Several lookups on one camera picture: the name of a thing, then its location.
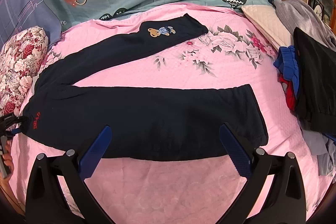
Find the folded clothes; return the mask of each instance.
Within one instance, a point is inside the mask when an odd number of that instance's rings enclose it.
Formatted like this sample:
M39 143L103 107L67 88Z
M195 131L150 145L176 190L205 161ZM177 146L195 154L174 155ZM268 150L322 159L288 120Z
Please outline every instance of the folded clothes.
M294 46L280 47L273 65L282 73L285 80L293 83L295 97L299 89L299 67L295 59Z
M336 135L336 52L301 29L294 31L300 83L295 113L311 130Z
M250 85L229 89L165 89L74 84L96 72L145 58L208 32L188 14L142 22L138 32L118 34L48 66L23 110L25 135L66 151L76 149L104 125L112 129L107 158L173 161L226 154L219 127L256 148L268 134Z

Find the red embroidered text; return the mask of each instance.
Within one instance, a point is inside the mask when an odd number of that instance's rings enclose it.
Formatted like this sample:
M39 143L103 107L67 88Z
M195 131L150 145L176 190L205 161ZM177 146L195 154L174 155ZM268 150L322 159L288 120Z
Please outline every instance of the red embroidered text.
M40 118L40 112L37 112L36 113L36 117L35 117L35 120L34 120L34 122L33 122L33 128L34 129L37 129L37 120Z

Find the pink flower print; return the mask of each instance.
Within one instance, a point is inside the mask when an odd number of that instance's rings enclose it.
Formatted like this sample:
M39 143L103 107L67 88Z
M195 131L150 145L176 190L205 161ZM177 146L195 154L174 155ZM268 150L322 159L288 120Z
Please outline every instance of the pink flower print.
M269 55L269 56L271 56L271 57L274 57L276 54L275 54L275 52L274 52L274 50L273 50L273 48L271 47L271 46L267 46L266 47L266 53Z
M32 85L33 79L31 76L24 76L20 79L20 86L19 86L19 91L22 94L26 94L28 89L30 89L31 85Z
M26 64L25 62L20 58L14 65L14 71L25 71L26 70Z
M14 115L18 117L20 115L21 103L14 109Z
M49 51L49 52L45 55L45 57L44 57L44 59L43 59L43 61L42 61L42 63L41 63L41 66L44 66L44 65L47 63L47 61L48 61L48 59L49 59L49 56L52 55L52 54L53 54L53 51L51 50L51 51Z
M203 51L199 50L197 51L195 54L193 54L193 58L194 60L196 60L196 63L198 64L199 62L204 62L206 64L209 63L209 61L207 61L208 55L204 54Z
M5 46L4 46L4 47L2 47L2 50L1 50L1 55L2 55L3 53L7 53L7 51L8 51L8 48L9 48L9 43L6 43L6 44L5 44Z
M27 33L27 31L28 30L24 30L21 33L17 34L16 41L21 40L25 36L25 34Z
M33 50L31 51L31 54L36 58L39 59L41 56L41 50L38 48L33 48Z
M58 57L52 57L52 58L50 58L48 61L47 61L47 65L51 65L51 64L53 64L53 63L55 63L56 61L58 61Z
M246 47L246 53L248 55L248 58L253 59L254 62L259 62L263 60L259 49L257 47L254 47L253 44L249 44Z
M201 35L200 37L194 39L193 43L198 47L211 46L211 37L213 37L213 34L208 32L207 34Z
M7 102L7 104L5 105L5 107L3 108L4 110L4 114L8 114L13 112L15 109L15 105L13 102Z
M2 92L4 89L6 89L6 75L2 77L1 83L0 83L0 92Z
M181 61L184 63L185 66L194 63L194 60L195 57L193 56L192 53L183 52L181 55Z
M11 65L11 61L12 61L12 56L8 55L5 62L4 62L4 69L7 70L9 68L9 66Z
M225 52L233 52L235 54L236 51L244 52L246 48L245 43L238 41L237 37L228 32L220 32L210 39L212 40L213 47L220 46Z
M265 46L260 42L260 40L255 36L255 34L252 35L251 40L253 41L254 47L257 47L263 53L266 53Z
M0 108L3 109L8 101L9 101L9 95L5 94L0 100Z

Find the navy sweatpants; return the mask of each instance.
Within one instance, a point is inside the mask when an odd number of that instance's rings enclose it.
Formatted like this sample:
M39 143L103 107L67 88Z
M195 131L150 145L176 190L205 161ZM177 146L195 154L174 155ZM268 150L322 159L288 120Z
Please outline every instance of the navy sweatpants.
M104 157L158 161L225 155L218 136L224 122L255 147L265 145L267 129L250 85L219 90L73 85L207 32L187 14L147 21L137 33L115 35L57 61L36 82L23 111L29 118L21 125L23 133L66 151L107 124L113 136Z

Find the bed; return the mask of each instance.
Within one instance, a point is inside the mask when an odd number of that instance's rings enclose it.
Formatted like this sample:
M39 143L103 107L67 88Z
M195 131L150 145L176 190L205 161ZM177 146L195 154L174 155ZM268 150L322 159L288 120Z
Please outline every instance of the bed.
M225 32L235 42L238 39L232 37L235 36L233 32L246 41L249 37L247 34L253 34L252 37L258 39L267 50L259 52L258 58L252 62L240 58L229 48L220 48L220 45L216 45L219 48L212 52L213 48L204 47L209 44L207 38L204 38L201 44L197 40L190 41L155 56L101 71L76 85L187 89L229 88L250 83L268 128L269 142L265 150L274 155L284 155L288 151L297 155L305 185L308 220L316 208L323 208L324 203L321 201L325 193L331 192L325 199L333 197L334 188L330 184L334 174L326 177L317 175L316 159L311 156L295 117L286 107L281 85L277 82L277 71L272 66L274 49L251 22L231 9L198 4L165 4L120 22L89 20L75 24L62 34L56 45L51 45L39 73L68 54L122 33L123 24L135 26L136 30L142 21L158 18L166 20L184 13L189 13L206 25L213 35ZM202 49L195 65L193 62L188 63L186 56L181 57L183 52L192 52L194 47ZM22 109L32 92L33 89L28 92ZM270 105L269 100L276 101L276 104ZM43 152L53 156L63 152L39 144L22 134L14 139L12 149L17 168L11 186L18 199L24 203L29 170L36 155ZM102 159L93 177L85 182L103 209L117 223L135 223L135 220L137 223L148 220L153 223L214 223L230 206L245 179L239 177L230 158L223 156L163 163L124 158ZM251 215L260 210L270 183L268 179ZM73 212L80 214L64 182L62 188Z

